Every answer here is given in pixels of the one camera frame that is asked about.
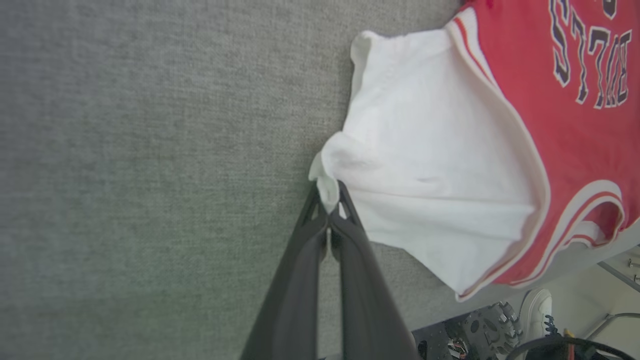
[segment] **floor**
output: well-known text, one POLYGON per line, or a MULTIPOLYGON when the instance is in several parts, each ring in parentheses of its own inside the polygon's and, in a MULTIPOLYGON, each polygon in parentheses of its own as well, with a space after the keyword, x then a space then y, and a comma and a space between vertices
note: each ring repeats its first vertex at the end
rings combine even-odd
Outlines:
MULTIPOLYGON (((629 268, 633 259, 640 263, 640 247, 613 257, 607 262, 630 277, 640 275, 640 269, 629 268)), ((636 292, 599 266, 570 274, 544 285, 553 298, 553 316, 560 332, 565 328, 576 337, 585 338, 604 320, 607 314, 640 313, 640 293, 636 292)), ((522 305, 524 295, 508 299, 514 307, 522 305)), ((640 358, 638 319, 620 319, 595 339, 640 358)))

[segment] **bulls jersey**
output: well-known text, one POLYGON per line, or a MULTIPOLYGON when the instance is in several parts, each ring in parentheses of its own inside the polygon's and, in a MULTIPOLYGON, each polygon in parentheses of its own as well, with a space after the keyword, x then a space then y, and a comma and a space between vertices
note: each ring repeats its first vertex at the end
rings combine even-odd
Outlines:
POLYGON ((343 130, 310 178, 345 182, 372 241, 458 294, 537 279, 640 206, 640 5, 475 0, 443 30, 353 42, 343 130))

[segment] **white sneaker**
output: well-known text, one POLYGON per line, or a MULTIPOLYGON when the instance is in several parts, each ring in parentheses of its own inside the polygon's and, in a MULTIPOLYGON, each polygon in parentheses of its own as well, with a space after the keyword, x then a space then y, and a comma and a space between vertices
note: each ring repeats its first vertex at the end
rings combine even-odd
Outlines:
POLYGON ((533 289, 524 298, 520 308, 522 343, 558 333, 551 316, 551 303, 547 289, 533 289))

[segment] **gray tablecloth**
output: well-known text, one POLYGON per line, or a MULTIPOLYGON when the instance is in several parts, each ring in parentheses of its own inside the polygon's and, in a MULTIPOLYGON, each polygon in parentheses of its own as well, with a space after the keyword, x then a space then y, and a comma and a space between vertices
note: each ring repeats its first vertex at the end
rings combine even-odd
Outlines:
MULTIPOLYGON (((233 359, 344 120, 362 30, 455 0, 0 4, 0 359, 233 359)), ((411 328, 483 305, 375 245, 411 328)), ((321 272, 319 355, 340 348, 321 272)))

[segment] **black cable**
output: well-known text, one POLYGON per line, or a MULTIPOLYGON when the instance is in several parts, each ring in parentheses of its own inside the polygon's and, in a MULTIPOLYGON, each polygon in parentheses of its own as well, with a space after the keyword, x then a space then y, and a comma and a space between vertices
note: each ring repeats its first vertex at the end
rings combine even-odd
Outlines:
POLYGON ((626 353, 609 347, 607 345, 596 343, 594 341, 576 339, 576 338, 566 338, 563 336, 553 336, 546 337, 542 339, 532 340, 528 343, 522 344, 519 347, 516 347, 506 358, 506 360, 515 360, 515 358, 524 353, 525 351, 529 351, 533 348, 549 346, 549 345, 562 345, 562 344, 574 344, 582 347, 595 347, 598 350, 607 352, 608 354, 619 357, 622 360, 635 360, 633 357, 630 357, 626 353))

